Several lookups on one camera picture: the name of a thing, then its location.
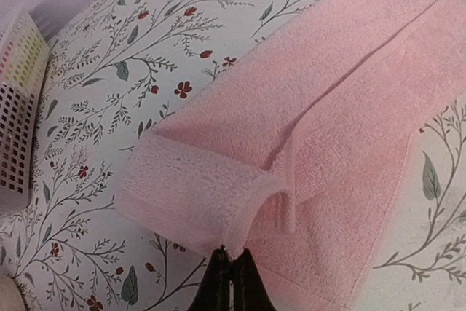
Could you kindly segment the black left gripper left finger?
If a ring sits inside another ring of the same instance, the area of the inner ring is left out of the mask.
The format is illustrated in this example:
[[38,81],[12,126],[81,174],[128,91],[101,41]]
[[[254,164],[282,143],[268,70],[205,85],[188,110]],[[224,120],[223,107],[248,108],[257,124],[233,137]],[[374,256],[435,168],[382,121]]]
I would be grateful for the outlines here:
[[230,260],[224,247],[215,249],[189,311],[229,310]]

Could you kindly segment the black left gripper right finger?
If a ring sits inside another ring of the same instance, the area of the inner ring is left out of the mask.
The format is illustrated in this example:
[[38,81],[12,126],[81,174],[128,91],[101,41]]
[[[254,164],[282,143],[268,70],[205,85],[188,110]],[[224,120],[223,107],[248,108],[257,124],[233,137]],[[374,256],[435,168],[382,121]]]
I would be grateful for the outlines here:
[[232,262],[234,311],[276,311],[249,249]]

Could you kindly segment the pink towel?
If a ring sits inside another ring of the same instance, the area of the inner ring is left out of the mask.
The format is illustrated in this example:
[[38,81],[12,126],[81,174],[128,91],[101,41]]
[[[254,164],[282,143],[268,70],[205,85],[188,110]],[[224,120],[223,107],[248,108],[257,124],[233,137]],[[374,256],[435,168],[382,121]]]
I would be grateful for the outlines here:
[[145,132],[118,211],[270,300],[346,310],[411,135],[465,91],[465,0],[323,0]]

